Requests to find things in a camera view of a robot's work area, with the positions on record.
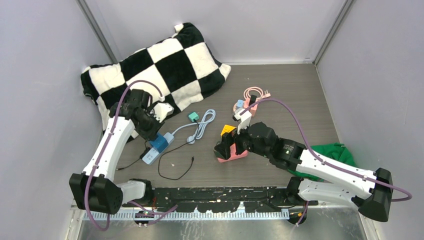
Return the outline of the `blue cube socket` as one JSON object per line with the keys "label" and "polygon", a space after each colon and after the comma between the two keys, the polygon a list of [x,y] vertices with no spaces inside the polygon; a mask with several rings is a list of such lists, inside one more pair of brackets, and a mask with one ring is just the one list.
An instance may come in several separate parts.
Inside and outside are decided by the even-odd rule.
{"label": "blue cube socket", "polygon": [[168,140],[160,133],[157,133],[156,138],[149,143],[158,153],[162,153],[169,146]]}

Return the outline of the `light blue plug adapter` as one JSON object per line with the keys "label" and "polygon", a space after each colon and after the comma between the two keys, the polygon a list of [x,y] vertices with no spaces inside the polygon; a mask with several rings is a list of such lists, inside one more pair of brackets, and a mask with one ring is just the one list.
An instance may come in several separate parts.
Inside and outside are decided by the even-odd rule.
{"label": "light blue plug adapter", "polygon": [[244,100],[242,100],[242,99],[239,99],[237,102],[236,102],[236,104],[235,104],[235,107],[236,107],[236,109],[238,109],[238,108],[243,108],[244,107]]}

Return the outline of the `yellow cube socket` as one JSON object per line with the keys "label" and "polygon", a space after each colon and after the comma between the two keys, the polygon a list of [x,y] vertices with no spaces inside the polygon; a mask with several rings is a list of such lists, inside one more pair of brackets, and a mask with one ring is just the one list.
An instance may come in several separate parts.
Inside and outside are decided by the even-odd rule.
{"label": "yellow cube socket", "polygon": [[220,136],[222,137],[225,133],[231,133],[234,129],[236,129],[235,126],[225,124],[224,127],[222,128]]}

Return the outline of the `pink cube socket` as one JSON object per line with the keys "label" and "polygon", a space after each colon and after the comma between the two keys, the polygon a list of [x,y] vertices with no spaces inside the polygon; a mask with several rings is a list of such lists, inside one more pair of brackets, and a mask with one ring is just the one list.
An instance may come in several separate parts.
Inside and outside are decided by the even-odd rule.
{"label": "pink cube socket", "polygon": [[[244,103],[243,103],[243,107],[245,109],[247,109],[249,107],[249,103],[250,103],[250,98],[245,99]],[[252,117],[255,116],[256,111],[257,111],[257,105],[253,106],[252,108],[249,109],[249,112],[251,113]]]}

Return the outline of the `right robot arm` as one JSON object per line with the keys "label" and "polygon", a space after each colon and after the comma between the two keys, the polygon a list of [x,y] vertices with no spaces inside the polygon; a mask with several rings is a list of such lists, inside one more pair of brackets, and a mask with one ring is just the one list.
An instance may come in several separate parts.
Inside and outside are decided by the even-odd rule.
{"label": "right robot arm", "polygon": [[356,168],[310,150],[304,144],[282,138],[263,122],[225,132],[214,147],[217,158],[229,160],[246,152],[265,157],[275,167],[306,173],[321,182],[292,177],[285,198],[291,205],[306,201],[330,202],[352,207],[363,216],[387,222],[392,203],[391,172]]}

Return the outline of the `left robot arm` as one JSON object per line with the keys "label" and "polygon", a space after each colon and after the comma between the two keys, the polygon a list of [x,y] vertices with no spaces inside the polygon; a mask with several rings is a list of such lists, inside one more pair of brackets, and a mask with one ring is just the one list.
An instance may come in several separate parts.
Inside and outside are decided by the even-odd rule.
{"label": "left robot arm", "polygon": [[92,159],[81,173],[74,173],[69,186],[81,210],[116,214],[123,204],[135,200],[141,207],[153,202],[151,182],[132,178],[115,184],[115,171],[124,147],[133,132],[146,141],[154,141],[165,119],[174,108],[164,97],[153,102],[150,93],[134,89],[124,93],[109,111],[104,135]]}

